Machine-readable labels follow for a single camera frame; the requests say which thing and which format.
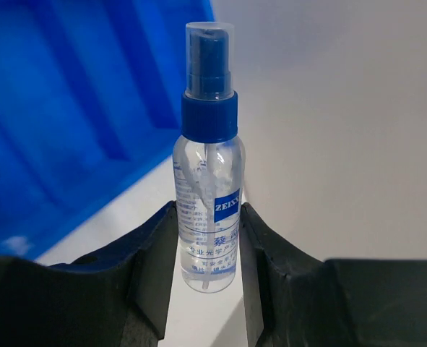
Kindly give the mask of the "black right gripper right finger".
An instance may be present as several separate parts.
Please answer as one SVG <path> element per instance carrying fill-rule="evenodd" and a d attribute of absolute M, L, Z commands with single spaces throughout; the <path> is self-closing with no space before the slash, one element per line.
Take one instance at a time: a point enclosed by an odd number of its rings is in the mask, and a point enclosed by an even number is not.
<path fill-rule="evenodd" d="M 250 346 L 427 346 L 427 260 L 319 261 L 241 207 Z"/>

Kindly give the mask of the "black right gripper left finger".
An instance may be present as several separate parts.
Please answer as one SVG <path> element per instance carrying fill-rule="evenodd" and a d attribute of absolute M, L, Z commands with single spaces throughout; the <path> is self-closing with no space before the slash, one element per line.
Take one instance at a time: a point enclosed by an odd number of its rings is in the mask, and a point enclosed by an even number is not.
<path fill-rule="evenodd" d="M 0 346 L 156 346 L 176 262 L 175 202 L 110 244 L 51 266 L 0 256 Z"/>

